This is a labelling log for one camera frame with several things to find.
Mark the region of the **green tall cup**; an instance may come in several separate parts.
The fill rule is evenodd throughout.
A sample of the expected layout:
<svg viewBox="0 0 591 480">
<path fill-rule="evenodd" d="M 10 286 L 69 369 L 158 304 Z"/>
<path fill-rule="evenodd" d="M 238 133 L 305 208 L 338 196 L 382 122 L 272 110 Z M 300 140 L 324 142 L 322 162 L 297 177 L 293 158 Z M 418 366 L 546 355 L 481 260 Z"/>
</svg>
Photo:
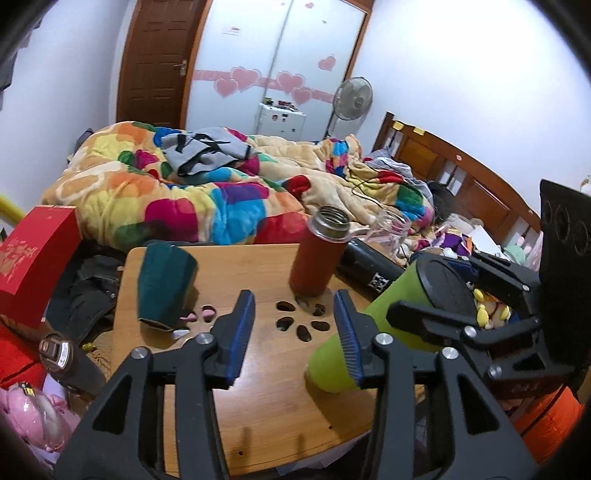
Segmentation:
<svg viewBox="0 0 591 480">
<path fill-rule="evenodd" d="M 441 309 L 466 317 L 472 325 L 476 325 L 477 307 L 463 276 L 470 269 L 471 265 L 461 259 L 420 254 L 393 284 L 367 306 L 365 314 L 373 318 L 379 331 L 391 334 L 405 346 L 437 352 L 442 348 L 440 340 L 429 342 L 410 330 L 420 323 L 418 319 L 409 315 L 389 318 L 389 309 L 396 302 L 406 301 L 413 306 Z M 332 335 L 311 353 L 307 377 L 319 389 L 329 393 L 356 389 L 356 383 L 349 377 L 338 335 Z"/>
</svg>

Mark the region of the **red thermos cup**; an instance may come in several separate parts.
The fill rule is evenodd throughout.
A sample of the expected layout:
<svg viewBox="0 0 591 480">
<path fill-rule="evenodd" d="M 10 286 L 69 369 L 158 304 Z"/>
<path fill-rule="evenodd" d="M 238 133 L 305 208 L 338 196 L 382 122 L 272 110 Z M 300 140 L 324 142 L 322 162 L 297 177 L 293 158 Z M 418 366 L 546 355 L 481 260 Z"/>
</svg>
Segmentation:
<svg viewBox="0 0 591 480">
<path fill-rule="evenodd" d="M 324 294 L 351 238 L 349 230 L 349 216 L 334 206 L 322 206 L 308 219 L 288 280 L 295 295 Z"/>
</svg>

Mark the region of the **dark green cup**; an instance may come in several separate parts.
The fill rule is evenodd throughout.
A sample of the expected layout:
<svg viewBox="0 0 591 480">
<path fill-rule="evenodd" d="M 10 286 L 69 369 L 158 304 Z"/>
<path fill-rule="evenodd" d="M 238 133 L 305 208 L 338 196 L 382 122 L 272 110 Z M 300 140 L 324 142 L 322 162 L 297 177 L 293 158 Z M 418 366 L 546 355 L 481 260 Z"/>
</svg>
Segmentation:
<svg viewBox="0 0 591 480">
<path fill-rule="evenodd" d="M 183 311 L 196 275 L 197 260 L 187 251 L 164 242 L 149 244 L 137 281 L 138 320 L 164 331 L 183 327 Z"/>
</svg>

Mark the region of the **yellow plush toy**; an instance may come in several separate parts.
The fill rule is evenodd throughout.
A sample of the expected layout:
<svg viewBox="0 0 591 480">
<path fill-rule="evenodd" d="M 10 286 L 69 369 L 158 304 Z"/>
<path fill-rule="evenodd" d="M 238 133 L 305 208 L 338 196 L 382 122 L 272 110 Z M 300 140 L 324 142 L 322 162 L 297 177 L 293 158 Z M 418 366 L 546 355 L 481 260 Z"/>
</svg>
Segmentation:
<svg viewBox="0 0 591 480">
<path fill-rule="evenodd" d="M 476 320 L 481 329 L 500 329 L 509 322 L 512 310 L 507 304 L 479 288 L 473 289 L 473 297 L 477 308 Z"/>
</svg>

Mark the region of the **wooden bed headboard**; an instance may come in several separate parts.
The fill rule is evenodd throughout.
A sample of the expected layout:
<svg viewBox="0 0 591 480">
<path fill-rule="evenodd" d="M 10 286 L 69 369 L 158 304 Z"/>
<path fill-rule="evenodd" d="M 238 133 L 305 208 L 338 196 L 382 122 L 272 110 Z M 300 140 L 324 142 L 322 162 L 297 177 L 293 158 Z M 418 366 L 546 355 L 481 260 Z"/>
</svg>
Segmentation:
<svg viewBox="0 0 591 480">
<path fill-rule="evenodd" d="M 501 245 L 517 236 L 532 240 L 541 232 L 539 215 L 507 181 L 456 146 L 391 112 L 384 115 L 373 149 L 388 150 L 394 160 L 409 165 L 416 178 L 445 185 L 454 198 L 452 211 L 482 220 Z"/>
</svg>

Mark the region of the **black bag on bed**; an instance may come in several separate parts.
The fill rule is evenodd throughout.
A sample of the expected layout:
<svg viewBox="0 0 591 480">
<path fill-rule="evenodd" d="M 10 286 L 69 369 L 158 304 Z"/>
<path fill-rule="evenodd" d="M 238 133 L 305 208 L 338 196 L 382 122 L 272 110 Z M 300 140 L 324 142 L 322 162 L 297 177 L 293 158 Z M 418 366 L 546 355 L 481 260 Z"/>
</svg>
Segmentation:
<svg viewBox="0 0 591 480">
<path fill-rule="evenodd" d="M 455 212 L 455 196 L 446 184 L 430 181 L 427 186 L 433 198 L 434 221 L 437 224 L 442 224 Z"/>
</svg>

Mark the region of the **clear glass jar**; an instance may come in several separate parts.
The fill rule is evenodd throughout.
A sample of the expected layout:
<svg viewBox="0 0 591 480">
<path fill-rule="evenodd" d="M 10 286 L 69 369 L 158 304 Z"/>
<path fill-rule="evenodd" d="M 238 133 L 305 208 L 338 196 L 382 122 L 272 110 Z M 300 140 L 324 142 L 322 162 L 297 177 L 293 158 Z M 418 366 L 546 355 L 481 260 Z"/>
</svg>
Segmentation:
<svg viewBox="0 0 591 480">
<path fill-rule="evenodd" d="M 383 254 L 394 260 L 411 227 L 411 220 L 403 212 L 396 208 L 383 208 L 372 225 L 356 230 L 353 237 L 379 248 Z"/>
</svg>

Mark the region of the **black thermos bottle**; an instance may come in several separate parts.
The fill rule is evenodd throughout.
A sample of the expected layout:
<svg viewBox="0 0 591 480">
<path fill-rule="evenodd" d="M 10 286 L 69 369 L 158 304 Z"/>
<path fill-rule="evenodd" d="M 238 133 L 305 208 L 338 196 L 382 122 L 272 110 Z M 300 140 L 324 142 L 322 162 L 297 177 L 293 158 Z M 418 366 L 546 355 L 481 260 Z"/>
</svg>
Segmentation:
<svg viewBox="0 0 591 480">
<path fill-rule="evenodd" d="M 335 274 L 367 299 L 377 299 L 405 270 L 359 238 L 349 240 Z"/>
</svg>

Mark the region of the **red gift box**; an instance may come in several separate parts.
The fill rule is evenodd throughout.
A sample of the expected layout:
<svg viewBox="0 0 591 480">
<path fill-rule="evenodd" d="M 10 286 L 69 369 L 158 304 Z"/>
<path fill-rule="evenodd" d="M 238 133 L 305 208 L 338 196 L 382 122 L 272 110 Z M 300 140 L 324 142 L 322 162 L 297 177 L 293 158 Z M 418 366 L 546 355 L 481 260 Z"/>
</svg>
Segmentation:
<svg viewBox="0 0 591 480">
<path fill-rule="evenodd" d="M 1 319 L 36 330 L 80 242 L 75 208 L 33 208 L 1 245 Z"/>
</svg>

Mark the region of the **yellow foam tube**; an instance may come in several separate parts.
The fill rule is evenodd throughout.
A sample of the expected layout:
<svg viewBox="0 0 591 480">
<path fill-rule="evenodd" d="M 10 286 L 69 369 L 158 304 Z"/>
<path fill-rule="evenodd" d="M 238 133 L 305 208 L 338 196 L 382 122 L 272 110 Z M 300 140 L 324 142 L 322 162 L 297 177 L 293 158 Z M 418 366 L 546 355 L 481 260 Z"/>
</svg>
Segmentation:
<svg viewBox="0 0 591 480">
<path fill-rule="evenodd" d="M 23 220 L 25 213 L 6 196 L 0 195 L 0 216 L 3 221 L 14 227 Z"/>
</svg>

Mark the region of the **white suitcase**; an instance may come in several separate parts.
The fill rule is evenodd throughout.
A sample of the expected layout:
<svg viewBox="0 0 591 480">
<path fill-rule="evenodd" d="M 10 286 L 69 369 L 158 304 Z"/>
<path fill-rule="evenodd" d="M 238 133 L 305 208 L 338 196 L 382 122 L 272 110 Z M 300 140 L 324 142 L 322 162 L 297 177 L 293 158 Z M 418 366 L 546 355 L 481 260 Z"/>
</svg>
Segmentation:
<svg viewBox="0 0 591 480">
<path fill-rule="evenodd" d="M 307 115 L 293 102 L 264 97 L 257 112 L 256 134 L 300 141 L 305 119 Z"/>
</svg>

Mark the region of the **colourful patchwork blanket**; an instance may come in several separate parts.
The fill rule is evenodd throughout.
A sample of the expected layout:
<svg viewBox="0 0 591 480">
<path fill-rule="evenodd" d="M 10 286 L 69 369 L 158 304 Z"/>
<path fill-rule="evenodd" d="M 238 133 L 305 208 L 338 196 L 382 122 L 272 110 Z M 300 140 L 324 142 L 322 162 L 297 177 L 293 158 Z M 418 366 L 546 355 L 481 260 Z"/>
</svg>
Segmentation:
<svg viewBox="0 0 591 480">
<path fill-rule="evenodd" d="M 84 141 L 42 201 L 75 208 L 83 236 L 121 251 L 151 240 L 294 243 L 322 206 L 355 227 L 372 225 L 383 208 L 403 212 L 415 232 L 433 221 L 430 200 L 402 175 L 363 162 L 356 137 L 294 142 L 225 129 L 252 146 L 249 159 L 179 177 L 156 144 L 179 129 L 112 124 Z"/>
</svg>

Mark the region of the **grey black garment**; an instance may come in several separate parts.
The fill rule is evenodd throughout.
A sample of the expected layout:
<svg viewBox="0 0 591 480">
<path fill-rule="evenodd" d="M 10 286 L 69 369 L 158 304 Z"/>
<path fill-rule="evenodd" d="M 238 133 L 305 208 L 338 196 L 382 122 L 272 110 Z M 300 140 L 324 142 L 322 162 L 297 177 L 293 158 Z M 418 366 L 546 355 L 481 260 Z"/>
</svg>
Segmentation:
<svg viewBox="0 0 591 480">
<path fill-rule="evenodd" d="M 172 131 L 160 136 L 156 144 L 179 177 L 211 172 L 253 154 L 243 136 L 223 127 Z"/>
</svg>

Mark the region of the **white sliding wardrobe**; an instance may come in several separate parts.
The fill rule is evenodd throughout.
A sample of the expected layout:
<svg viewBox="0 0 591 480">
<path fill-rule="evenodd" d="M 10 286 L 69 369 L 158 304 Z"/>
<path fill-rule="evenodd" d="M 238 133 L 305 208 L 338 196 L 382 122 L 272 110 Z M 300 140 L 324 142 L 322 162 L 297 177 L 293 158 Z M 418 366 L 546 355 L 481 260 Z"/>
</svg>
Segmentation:
<svg viewBox="0 0 591 480">
<path fill-rule="evenodd" d="M 301 140 L 324 138 L 369 11 L 358 1 L 213 1 L 190 75 L 185 126 L 256 134 L 264 97 L 307 115 Z"/>
</svg>

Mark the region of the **brown wooden door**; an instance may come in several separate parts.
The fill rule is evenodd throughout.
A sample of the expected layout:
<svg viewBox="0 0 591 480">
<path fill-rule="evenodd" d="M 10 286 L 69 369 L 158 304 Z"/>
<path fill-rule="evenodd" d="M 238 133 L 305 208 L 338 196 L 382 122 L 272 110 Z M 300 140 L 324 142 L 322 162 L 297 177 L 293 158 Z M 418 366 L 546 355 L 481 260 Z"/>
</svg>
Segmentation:
<svg viewBox="0 0 591 480">
<path fill-rule="evenodd" d="M 204 1 L 136 3 L 122 54 L 117 121 L 178 127 Z"/>
</svg>

